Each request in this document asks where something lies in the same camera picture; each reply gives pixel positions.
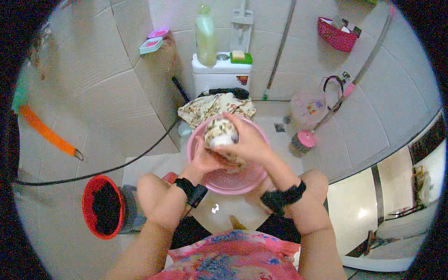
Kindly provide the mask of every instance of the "toilet tank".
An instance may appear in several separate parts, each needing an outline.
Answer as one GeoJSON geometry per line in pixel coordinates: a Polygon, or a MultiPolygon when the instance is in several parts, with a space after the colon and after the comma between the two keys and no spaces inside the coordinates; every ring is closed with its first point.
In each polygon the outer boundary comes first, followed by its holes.
{"type": "Polygon", "coordinates": [[[196,54],[193,54],[191,66],[193,68],[194,92],[192,99],[209,89],[239,87],[249,91],[252,65],[230,63],[230,58],[220,60],[223,55],[230,57],[230,52],[218,52],[217,55],[215,66],[207,67],[198,61],[196,54]]]}

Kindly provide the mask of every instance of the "orange strap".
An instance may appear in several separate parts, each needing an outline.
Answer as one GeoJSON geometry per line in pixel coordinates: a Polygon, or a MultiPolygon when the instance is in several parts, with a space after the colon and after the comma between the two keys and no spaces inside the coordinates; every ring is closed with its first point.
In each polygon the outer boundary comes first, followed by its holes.
{"type": "Polygon", "coordinates": [[[75,156],[80,160],[84,160],[81,152],[75,149],[72,145],[68,144],[64,139],[54,133],[48,126],[46,126],[33,111],[31,111],[28,105],[22,105],[19,108],[19,112],[23,115],[28,124],[34,128],[40,135],[47,139],[51,144],[59,148],[61,151],[66,152],[71,156],[75,156]]]}

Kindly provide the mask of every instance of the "red hanging basket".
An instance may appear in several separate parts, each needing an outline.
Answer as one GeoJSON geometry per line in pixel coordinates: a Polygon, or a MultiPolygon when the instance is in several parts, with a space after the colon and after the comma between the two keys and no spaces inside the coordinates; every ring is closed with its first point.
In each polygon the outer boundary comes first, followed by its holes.
{"type": "Polygon", "coordinates": [[[336,27],[321,20],[331,21],[329,18],[319,17],[317,20],[317,31],[319,36],[329,43],[333,48],[341,52],[351,52],[358,36],[350,31],[343,32],[336,27]]]}

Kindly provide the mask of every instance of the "black wrist strap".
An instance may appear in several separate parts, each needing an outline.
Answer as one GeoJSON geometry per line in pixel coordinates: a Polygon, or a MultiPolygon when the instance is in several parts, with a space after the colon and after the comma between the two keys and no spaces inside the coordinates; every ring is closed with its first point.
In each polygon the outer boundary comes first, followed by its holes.
{"type": "Polygon", "coordinates": [[[302,198],[303,193],[306,190],[306,185],[302,181],[300,182],[300,185],[293,185],[289,190],[282,192],[282,191],[275,191],[275,192],[265,192],[261,196],[261,201],[269,207],[274,214],[277,214],[279,216],[284,216],[283,207],[287,205],[291,205],[296,203],[302,198]]]}
{"type": "Polygon", "coordinates": [[[193,184],[186,178],[177,178],[174,180],[174,183],[184,191],[187,196],[187,203],[193,208],[198,207],[208,191],[203,185],[193,186],[193,184]]]}

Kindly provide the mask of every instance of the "shower hose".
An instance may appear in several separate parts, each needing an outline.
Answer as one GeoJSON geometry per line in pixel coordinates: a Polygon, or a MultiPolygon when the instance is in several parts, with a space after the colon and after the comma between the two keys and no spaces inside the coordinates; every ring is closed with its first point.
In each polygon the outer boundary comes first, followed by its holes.
{"type": "Polygon", "coordinates": [[[143,154],[139,155],[135,159],[133,159],[133,160],[131,160],[131,161],[129,161],[129,162],[123,164],[123,165],[120,165],[120,166],[117,166],[117,167],[114,167],[114,168],[111,168],[111,169],[108,169],[108,170],[104,170],[104,171],[101,171],[101,172],[97,172],[97,173],[93,173],[93,174],[89,174],[89,175],[85,175],[85,176],[81,176],[81,177],[72,178],[72,179],[59,180],[59,181],[50,181],[50,182],[39,182],[39,183],[22,182],[22,181],[16,180],[15,183],[19,184],[19,185],[30,185],[30,186],[57,185],[57,184],[63,184],[63,183],[74,182],[74,181],[79,181],[79,180],[82,180],[82,179],[91,178],[93,176],[106,174],[106,173],[109,173],[109,172],[112,172],[112,171],[124,168],[124,167],[126,167],[126,166],[128,166],[128,165],[130,165],[130,164],[132,164],[134,162],[136,162],[137,160],[141,159],[144,155],[146,155],[152,149],[154,149],[155,146],[157,146],[168,135],[168,133],[173,129],[173,127],[176,125],[176,123],[180,119],[181,119],[180,117],[177,117],[176,120],[172,123],[172,125],[167,129],[167,132],[156,143],[154,143],[154,145],[152,145],[151,148],[146,150],[143,154]]]}

